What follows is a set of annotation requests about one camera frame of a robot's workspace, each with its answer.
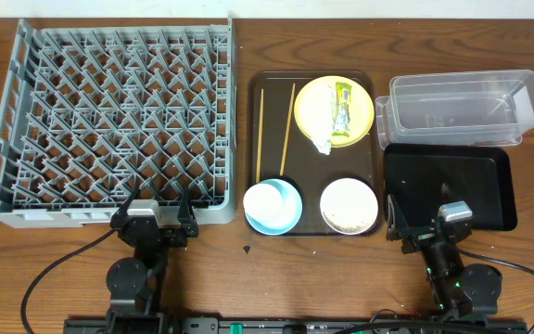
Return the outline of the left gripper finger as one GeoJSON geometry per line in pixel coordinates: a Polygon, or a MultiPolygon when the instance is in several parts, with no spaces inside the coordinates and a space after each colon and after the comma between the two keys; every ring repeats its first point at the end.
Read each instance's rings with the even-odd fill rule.
{"type": "Polygon", "coordinates": [[[136,180],[134,182],[133,191],[132,191],[131,195],[129,196],[129,198],[127,200],[125,200],[122,203],[122,205],[117,210],[117,215],[119,217],[123,217],[123,216],[127,216],[128,215],[128,213],[127,213],[128,209],[129,209],[131,203],[139,196],[139,193],[140,193],[139,181],[136,180]]]}
{"type": "Polygon", "coordinates": [[[193,223],[193,212],[190,202],[190,191],[188,188],[183,191],[179,204],[177,220],[181,225],[191,225],[193,223]]]}

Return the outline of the pale pink bowl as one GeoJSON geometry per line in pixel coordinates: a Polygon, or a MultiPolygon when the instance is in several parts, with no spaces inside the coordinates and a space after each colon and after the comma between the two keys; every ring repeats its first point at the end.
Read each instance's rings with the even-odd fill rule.
{"type": "Polygon", "coordinates": [[[324,221],[343,235],[359,235],[375,226],[378,201],[366,183],[341,178],[324,188],[319,202],[324,221]]]}

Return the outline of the light blue bowl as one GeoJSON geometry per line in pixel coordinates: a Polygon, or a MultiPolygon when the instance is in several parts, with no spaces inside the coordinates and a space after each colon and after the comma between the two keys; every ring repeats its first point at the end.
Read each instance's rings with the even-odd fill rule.
{"type": "Polygon", "coordinates": [[[260,183],[275,186],[280,191],[283,208],[277,219],[269,225],[258,223],[245,213],[246,219],[255,231],[263,235],[284,235],[299,222],[303,209],[301,196],[294,186],[282,179],[266,179],[260,183]]]}

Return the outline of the yellow round plate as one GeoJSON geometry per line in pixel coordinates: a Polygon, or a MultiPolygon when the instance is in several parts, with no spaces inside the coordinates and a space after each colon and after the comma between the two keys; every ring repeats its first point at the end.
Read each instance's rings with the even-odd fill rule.
{"type": "Polygon", "coordinates": [[[312,142],[312,126],[314,125],[313,109],[316,106],[317,89],[321,84],[327,83],[335,90],[336,82],[351,85],[350,136],[333,136],[332,134],[332,149],[353,145],[369,133],[374,122],[375,110],[373,101],[366,90],[356,81],[347,77],[338,75],[322,76],[308,82],[300,89],[293,109],[294,119],[300,131],[312,142]]]}

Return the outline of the green snack wrapper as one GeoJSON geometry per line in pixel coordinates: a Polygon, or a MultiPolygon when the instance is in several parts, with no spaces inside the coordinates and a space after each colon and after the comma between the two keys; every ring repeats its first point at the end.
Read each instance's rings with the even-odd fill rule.
{"type": "Polygon", "coordinates": [[[334,112],[333,136],[350,136],[350,96],[349,83],[336,82],[336,105],[334,112]]]}

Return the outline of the white napkin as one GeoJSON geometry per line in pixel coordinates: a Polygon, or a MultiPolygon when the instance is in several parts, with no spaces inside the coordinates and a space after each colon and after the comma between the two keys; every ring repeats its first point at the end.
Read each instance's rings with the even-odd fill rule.
{"type": "Polygon", "coordinates": [[[314,107],[314,125],[312,126],[311,141],[321,154],[329,155],[332,149],[331,137],[333,133],[333,113],[336,104],[335,90],[327,83],[322,83],[317,89],[316,106],[314,107]]]}

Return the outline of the wooden chopstick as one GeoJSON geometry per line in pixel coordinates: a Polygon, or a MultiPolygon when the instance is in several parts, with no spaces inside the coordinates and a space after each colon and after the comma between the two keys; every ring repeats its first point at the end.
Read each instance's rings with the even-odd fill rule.
{"type": "Polygon", "coordinates": [[[293,115],[293,109],[294,109],[294,101],[295,101],[295,95],[296,95],[296,84],[292,84],[290,99],[289,99],[289,105],[288,105],[288,112],[286,117],[286,130],[285,130],[285,138],[284,138],[284,145],[282,149],[282,157],[281,157],[281,163],[280,163],[280,169],[279,169],[279,175],[283,176],[285,172],[286,167],[286,154],[287,154],[287,148],[288,148],[288,142],[289,142],[289,133],[290,133],[290,127],[291,127],[291,118],[293,115]]]}
{"type": "Polygon", "coordinates": [[[261,89],[259,128],[258,128],[258,144],[257,144],[257,161],[256,161],[256,177],[255,177],[256,184],[258,184],[261,181],[261,153],[262,153],[263,112],[264,112],[264,90],[261,89]]]}

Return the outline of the white cup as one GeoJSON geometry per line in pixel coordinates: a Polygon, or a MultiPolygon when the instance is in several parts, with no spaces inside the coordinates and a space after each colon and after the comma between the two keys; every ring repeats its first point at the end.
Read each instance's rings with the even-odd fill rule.
{"type": "Polygon", "coordinates": [[[245,213],[261,224],[269,225],[277,219],[283,208],[280,191],[272,185],[259,183],[250,187],[244,195],[245,213]]]}

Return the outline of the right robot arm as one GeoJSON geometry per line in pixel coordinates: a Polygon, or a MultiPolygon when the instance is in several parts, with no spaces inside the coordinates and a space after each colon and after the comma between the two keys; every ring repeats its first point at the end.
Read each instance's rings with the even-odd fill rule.
{"type": "Polygon", "coordinates": [[[456,244],[472,232],[472,210],[463,201],[439,207],[428,225],[409,225],[400,205],[387,196],[387,239],[401,242],[404,254],[421,253],[436,303],[450,320],[473,320],[498,313],[501,272],[487,264],[464,265],[456,244]]]}

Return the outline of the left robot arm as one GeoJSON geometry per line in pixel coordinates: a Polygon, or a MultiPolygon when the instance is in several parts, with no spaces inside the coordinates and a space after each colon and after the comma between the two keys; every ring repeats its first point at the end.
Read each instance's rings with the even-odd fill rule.
{"type": "Polygon", "coordinates": [[[149,314],[158,306],[166,274],[168,252],[184,248],[198,236],[190,192],[181,196],[175,223],[161,213],[154,199],[140,199],[140,186],[111,216],[110,227],[134,249],[133,256],[115,262],[107,273],[110,311],[149,314]]]}

